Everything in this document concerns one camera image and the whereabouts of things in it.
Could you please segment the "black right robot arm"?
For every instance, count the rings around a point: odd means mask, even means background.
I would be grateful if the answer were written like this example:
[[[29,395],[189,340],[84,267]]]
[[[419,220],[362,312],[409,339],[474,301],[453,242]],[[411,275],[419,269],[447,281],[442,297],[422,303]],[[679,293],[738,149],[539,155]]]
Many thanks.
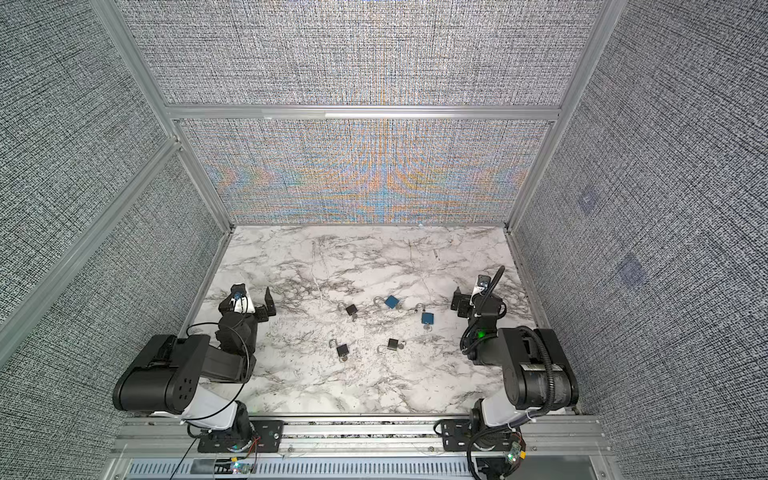
[[[492,277],[478,276],[473,290],[455,290],[450,304],[467,321],[459,340],[462,354],[502,373],[500,390],[472,408],[469,434],[479,449],[491,449],[503,432],[579,400],[574,371],[552,329],[502,324],[507,304],[495,289],[504,272],[501,266]]]

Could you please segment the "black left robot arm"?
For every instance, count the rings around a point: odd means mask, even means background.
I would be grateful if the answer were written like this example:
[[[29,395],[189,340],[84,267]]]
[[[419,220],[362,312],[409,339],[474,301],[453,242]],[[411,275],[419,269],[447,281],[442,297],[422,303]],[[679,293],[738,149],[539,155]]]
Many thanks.
[[[155,335],[117,380],[116,409],[174,418],[199,441],[200,453],[241,453],[273,448],[280,423],[256,426],[235,395],[226,399],[200,384],[245,386],[256,365],[258,326],[277,314],[269,290],[260,303],[245,284],[234,284],[220,302],[215,334]]]

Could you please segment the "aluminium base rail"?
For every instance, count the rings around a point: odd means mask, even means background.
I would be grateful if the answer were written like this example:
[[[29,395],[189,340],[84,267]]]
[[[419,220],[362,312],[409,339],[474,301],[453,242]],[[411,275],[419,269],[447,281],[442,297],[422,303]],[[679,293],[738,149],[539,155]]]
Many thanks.
[[[442,426],[468,426],[462,415],[257,415],[256,447],[246,453],[282,458],[353,456],[462,455],[468,434],[441,436]],[[616,453],[602,423],[593,416],[552,415],[522,427],[527,454],[549,456],[610,456]],[[110,459],[177,458],[185,451],[197,455],[187,428],[164,418],[134,418],[124,422]]]

